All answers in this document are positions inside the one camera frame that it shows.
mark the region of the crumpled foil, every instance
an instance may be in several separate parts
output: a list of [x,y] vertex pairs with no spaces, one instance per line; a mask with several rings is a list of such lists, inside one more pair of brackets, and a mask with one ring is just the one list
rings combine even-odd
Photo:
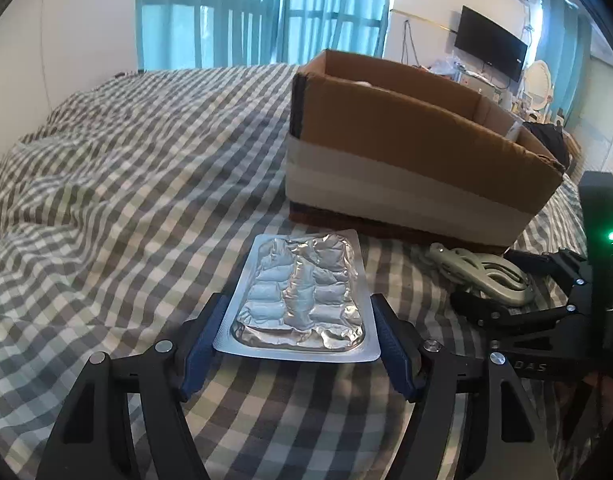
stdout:
[[234,337],[261,348],[344,352],[359,345],[365,330],[353,262],[350,242],[337,234],[262,244]]

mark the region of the wall-mounted tv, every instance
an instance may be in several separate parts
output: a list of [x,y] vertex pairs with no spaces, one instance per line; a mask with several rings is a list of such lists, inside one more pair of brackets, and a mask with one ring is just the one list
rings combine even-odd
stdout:
[[528,45],[479,12],[462,7],[455,47],[518,81]]

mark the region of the plaid blanket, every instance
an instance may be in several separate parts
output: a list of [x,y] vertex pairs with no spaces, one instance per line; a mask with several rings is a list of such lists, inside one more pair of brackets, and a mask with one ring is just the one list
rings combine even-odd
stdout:
[[[288,221],[283,187],[287,65],[153,72],[74,94],[0,162],[0,452],[22,479],[93,351],[148,348],[234,290],[253,238],[317,229]],[[424,336],[482,355],[448,306],[451,283],[424,250],[360,237],[369,288]],[[584,252],[577,192],[566,178],[517,242]],[[535,308],[558,299],[541,285]],[[379,479],[411,405],[378,360],[323,365],[218,354],[185,405],[212,479]],[[554,388],[526,383],[558,461]],[[459,438],[463,403],[443,476]],[[139,466],[156,478],[137,396]]]

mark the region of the metal bolt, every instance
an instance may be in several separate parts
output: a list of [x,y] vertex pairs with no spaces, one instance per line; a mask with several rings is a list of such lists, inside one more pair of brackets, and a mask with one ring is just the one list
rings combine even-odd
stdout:
[[155,343],[155,351],[160,352],[160,354],[166,354],[167,352],[171,351],[171,348],[173,348],[173,343],[171,343],[168,339],[162,339],[161,341]]
[[504,354],[501,354],[499,352],[492,352],[491,361],[494,362],[496,365],[503,365],[506,362],[506,357],[504,357]]
[[424,349],[427,352],[439,352],[439,349],[442,348],[439,341],[435,341],[435,339],[427,339],[424,341]]
[[106,354],[104,352],[94,352],[93,354],[91,354],[91,357],[89,357],[89,362],[92,365],[98,365],[102,361],[104,361],[105,358]]

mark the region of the cardboard box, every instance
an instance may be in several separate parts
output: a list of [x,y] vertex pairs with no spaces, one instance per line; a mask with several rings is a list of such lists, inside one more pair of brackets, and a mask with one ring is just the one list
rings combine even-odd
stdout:
[[561,184],[563,167],[515,118],[464,86],[325,50],[293,81],[290,217],[414,242],[501,251]]

